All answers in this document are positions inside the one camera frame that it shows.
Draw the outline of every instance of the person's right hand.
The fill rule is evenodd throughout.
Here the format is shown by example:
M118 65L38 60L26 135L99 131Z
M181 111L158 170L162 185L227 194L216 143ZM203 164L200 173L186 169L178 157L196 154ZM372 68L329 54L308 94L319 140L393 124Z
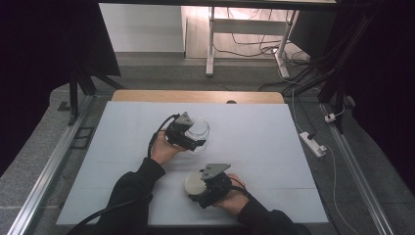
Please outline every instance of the person's right hand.
M231 178L232 185L240 188L245 187L245 183L238 177L238 175L234 173L228 173L227 175ZM225 198L218 201L217 203L214 203L213 206L217 208L223 208L235 215L238 215L241 212L242 208L248 203L248 201L248 197L242 192L231 190Z

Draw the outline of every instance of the hand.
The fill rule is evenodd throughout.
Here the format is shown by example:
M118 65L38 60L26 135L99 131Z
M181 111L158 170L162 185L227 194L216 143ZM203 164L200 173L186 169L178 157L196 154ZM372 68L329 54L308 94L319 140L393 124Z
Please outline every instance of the hand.
M151 158L160 165L168 163L173 157L186 149L175 146L167 142L165 139L165 131L161 130L157 135L156 141L153 145Z
M228 173L228 177L231 178L232 185L244 188L245 183L234 173ZM219 202L213 204L214 207L223 208L235 215L238 215L242 208L248 203L248 197L240 191L231 190L228 195L220 200Z

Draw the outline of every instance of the metal rail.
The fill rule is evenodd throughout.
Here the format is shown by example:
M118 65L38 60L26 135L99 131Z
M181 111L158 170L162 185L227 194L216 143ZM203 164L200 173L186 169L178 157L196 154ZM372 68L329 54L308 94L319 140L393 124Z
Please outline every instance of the metal rail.
M18 235L24 234L28 226L30 225L31 220L43 199L43 196L48 189L49 183L52 181L55 176L56 171L58 170L62 160L64 159L65 154L70 146L70 143L73 139L73 136L76 134L77 129L82 124L82 121L86 117L86 113L93 101L92 96L86 96L82 101L79 117L76 122L67 128L61 139L59 140L55 150L53 151L49 161L43 168L40 173L39 178L34 184L30 194L28 195L26 201L23 204L21 211L15 219L12 227L10 228L8 235Z
M320 105L320 108L326 115L329 114L323 105ZM394 233L388 218L386 217L377 197L375 196L375 193L360 168L360 164L351 150L345 135L341 134L333 124L330 124L330 129L346 161L348 170L356 183L360 196L366 204L368 211L372 215L372 219L378 228L379 234L393 235Z

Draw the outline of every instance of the wall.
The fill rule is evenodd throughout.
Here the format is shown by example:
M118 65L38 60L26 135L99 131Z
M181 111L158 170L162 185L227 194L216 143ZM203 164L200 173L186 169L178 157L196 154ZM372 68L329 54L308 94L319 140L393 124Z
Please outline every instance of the wall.
M180 6L100 4L116 52L184 52Z

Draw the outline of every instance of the white tabletop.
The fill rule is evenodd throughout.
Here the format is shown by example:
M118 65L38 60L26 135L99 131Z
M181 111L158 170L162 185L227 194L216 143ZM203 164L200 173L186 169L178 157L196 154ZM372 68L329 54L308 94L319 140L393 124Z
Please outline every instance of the white tabletop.
M160 124L183 112L208 121L207 147L197 156L181 153L164 167L150 225L237 224L226 211L203 210L184 191L187 175L217 163L231 164L226 172L237 173L269 210L294 222L328 221L287 105L109 102L57 224L77 224L103 209L116 181L138 169Z

